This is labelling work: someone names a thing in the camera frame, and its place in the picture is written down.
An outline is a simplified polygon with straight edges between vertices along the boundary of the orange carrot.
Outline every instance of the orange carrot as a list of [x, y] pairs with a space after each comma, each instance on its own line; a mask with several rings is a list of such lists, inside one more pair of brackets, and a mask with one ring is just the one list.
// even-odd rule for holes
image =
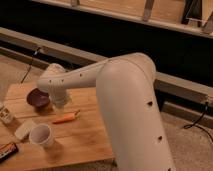
[[63, 123], [63, 122], [73, 121], [78, 117], [79, 112], [80, 112], [80, 110], [77, 110], [76, 112], [68, 113], [68, 114], [64, 115], [63, 117], [55, 119], [54, 121], [52, 121], [52, 123], [59, 124], [59, 123]]

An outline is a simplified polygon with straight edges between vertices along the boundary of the white cup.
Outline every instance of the white cup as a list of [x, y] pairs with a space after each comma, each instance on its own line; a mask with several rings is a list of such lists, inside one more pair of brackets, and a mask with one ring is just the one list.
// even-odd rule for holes
[[54, 139], [52, 130], [47, 124], [38, 124], [30, 131], [30, 143], [48, 148], [53, 145]]

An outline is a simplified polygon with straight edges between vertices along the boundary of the cable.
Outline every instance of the cable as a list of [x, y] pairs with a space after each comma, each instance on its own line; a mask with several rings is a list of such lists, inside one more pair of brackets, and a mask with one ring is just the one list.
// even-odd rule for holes
[[208, 135], [208, 137], [210, 138], [211, 142], [213, 143], [213, 137], [212, 137], [212, 135], [205, 128], [197, 125], [197, 123], [200, 122], [203, 119], [203, 117], [205, 116], [205, 114], [207, 113], [208, 107], [209, 107], [209, 103], [206, 102], [205, 103], [205, 109], [204, 109], [202, 115], [196, 121], [194, 121], [194, 123], [184, 125], [183, 128], [184, 129], [189, 129], [189, 128], [192, 128], [193, 126], [197, 127], [199, 129], [201, 129], [203, 132], [205, 132]]
[[28, 76], [28, 74], [29, 74], [29, 72], [30, 72], [30, 70], [31, 70], [31, 68], [32, 68], [33, 61], [34, 61], [34, 57], [31, 58], [31, 61], [30, 61], [30, 63], [29, 63], [29, 67], [28, 67], [28, 69], [27, 69], [27, 72], [26, 72], [26, 74], [24, 75], [24, 77], [23, 77], [22, 80], [21, 80], [21, 84], [24, 82], [24, 80], [25, 80], [26, 77]]
[[24, 82], [24, 80], [26, 79], [26, 77], [28, 76], [28, 74], [29, 74], [29, 72], [30, 72], [30, 70], [31, 70], [31, 68], [32, 68], [32, 64], [33, 64], [33, 61], [34, 61], [34, 56], [36, 56], [40, 50], [41, 50], [41, 47], [38, 47], [38, 48], [36, 49], [36, 51], [34, 52], [33, 57], [32, 57], [31, 60], [30, 60], [30, 63], [29, 63], [29, 67], [28, 67], [28, 69], [27, 69], [27, 72], [26, 72], [26, 74], [24, 75], [24, 77], [23, 77], [22, 80], [21, 80], [21, 84]]

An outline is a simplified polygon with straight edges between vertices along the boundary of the gray floor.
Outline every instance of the gray floor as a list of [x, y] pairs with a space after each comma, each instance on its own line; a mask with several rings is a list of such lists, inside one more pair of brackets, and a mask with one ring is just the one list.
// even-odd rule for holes
[[[27, 68], [27, 64], [0, 55], [0, 100], [4, 100], [10, 84], [20, 83]], [[43, 70], [32, 67], [25, 82], [35, 81], [42, 72]], [[206, 134], [196, 128], [181, 129], [187, 121], [165, 112], [162, 112], [162, 118], [177, 171], [212, 171], [213, 144]], [[100, 161], [42, 170], [117, 171], [117, 168], [111, 167], [111, 161]]]

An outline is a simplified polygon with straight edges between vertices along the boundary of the dark bowl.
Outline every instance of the dark bowl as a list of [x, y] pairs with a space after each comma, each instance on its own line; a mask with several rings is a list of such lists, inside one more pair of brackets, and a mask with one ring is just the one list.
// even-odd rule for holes
[[27, 103], [36, 108], [45, 107], [50, 103], [49, 94], [35, 88], [27, 95]]

